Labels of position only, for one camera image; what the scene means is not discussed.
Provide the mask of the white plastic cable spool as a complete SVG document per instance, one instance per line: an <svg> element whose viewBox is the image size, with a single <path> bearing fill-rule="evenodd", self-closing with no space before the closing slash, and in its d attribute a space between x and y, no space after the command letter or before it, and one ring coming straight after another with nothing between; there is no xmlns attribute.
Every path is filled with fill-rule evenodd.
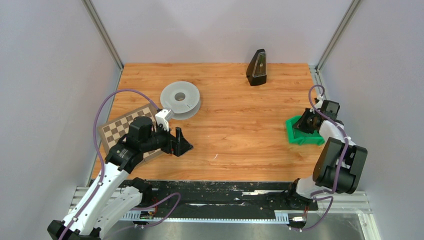
<svg viewBox="0 0 424 240"><path fill-rule="evenodd" d="M176 81L162 90L160 103L163 108L173 111L174 120L187 120L201 107L200 91L188 81Z"/></svg>

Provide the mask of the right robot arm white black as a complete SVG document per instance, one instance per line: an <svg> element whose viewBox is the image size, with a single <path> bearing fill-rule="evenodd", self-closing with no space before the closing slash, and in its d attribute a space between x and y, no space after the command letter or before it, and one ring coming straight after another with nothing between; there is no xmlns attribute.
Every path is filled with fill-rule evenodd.
<svg viewBox="0 0 424 240"><path fill-rule="evenodd" d="M324 147L315 164L312 175L298 178L290 184L285 203L291 209L306 207L321 193L352 194L356 191L366 162L368 151L355 144L337 119L339 103L314 99L315 105L306 108L302 116L288 124L289 136L300 133L307 143L307 137L318 134Z"/></svg>

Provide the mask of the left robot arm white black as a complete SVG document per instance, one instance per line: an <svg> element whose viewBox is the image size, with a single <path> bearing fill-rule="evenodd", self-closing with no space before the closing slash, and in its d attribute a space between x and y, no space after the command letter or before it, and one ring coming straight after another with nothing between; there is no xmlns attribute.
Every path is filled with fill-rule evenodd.
<svg viewBox="0 0 424 240"><path fill-rule="evenodd" d="M175 135L162 119L153 127L151 118L136 117L128 133L110 148L99 175L83 198L62 220L53 220L47 231L53 240L101 240L128 212L139 205L147 207L153 201L152 186L134 178L122 194L110 200L118 186L144 160L144 154L160 149L176 157L193 149L180 127Z"/></svg>

